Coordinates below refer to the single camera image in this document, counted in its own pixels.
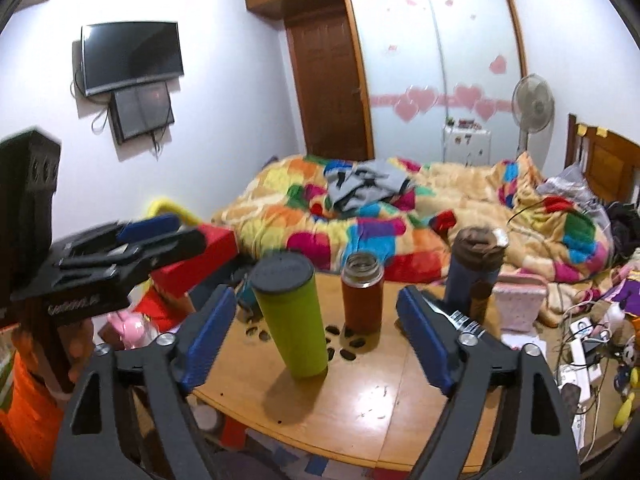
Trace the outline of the person's left hand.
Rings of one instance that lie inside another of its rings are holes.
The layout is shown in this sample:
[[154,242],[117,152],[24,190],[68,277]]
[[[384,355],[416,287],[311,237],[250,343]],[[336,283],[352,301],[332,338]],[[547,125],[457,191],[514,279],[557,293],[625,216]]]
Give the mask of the person's left hand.
[[[58,328],[58,336],[66,355],[67,380],[75,385],[90,360],[93,350],[93,322],[86,318],[81,322],[63,325]],[[50,388],[61,389],[61,384],[52,370],[52,365],[58,362],[55,356],[49,356],[42,348],[39,341],[32,343],[32,362],[29,370],[40,377]]]

